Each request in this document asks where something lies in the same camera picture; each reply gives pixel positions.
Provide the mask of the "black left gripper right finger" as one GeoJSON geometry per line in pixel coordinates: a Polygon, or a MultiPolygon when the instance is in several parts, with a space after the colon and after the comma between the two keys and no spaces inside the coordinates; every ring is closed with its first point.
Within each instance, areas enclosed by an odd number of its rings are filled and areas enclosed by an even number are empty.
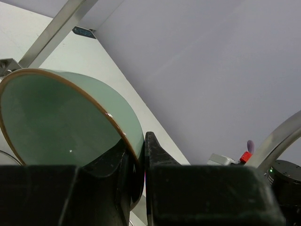
{"type": "Polygon", "coordinates": [[[244,166],[181,165],[145,135],[146,212],[150,226],[283,226],[267,181],[244,166]]]}

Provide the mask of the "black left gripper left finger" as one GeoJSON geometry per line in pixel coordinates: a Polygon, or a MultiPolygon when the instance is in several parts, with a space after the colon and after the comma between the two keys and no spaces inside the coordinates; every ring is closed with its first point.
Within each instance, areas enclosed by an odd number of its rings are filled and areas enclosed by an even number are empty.
{"type": "Polygon", "coordinates": [[[126,226],[129,167],[123,143],[90,164],[2,165],[0,223],[3,226],[126,226]]]}

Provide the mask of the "pale green bowl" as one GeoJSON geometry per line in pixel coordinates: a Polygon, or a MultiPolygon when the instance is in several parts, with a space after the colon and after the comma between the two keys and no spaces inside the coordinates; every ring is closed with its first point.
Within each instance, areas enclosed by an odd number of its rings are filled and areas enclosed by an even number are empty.
{"type": "Polygon", "coordinates": [[[143,191],[143,130],[130,104],[106,83],[78,73],[24,68],[0,83],[0,129],[22,165],[85,166],[126,145],[143,191]]]}

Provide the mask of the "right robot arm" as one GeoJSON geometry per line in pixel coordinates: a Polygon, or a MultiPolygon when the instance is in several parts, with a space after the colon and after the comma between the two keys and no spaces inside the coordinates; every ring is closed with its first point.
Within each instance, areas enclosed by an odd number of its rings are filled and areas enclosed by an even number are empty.
{"type": "Polygon", "coordinates": [[[301,167],[285,160],[276,160],[267,170],[270,183],[288,226],[301,224],[301,167]]]}

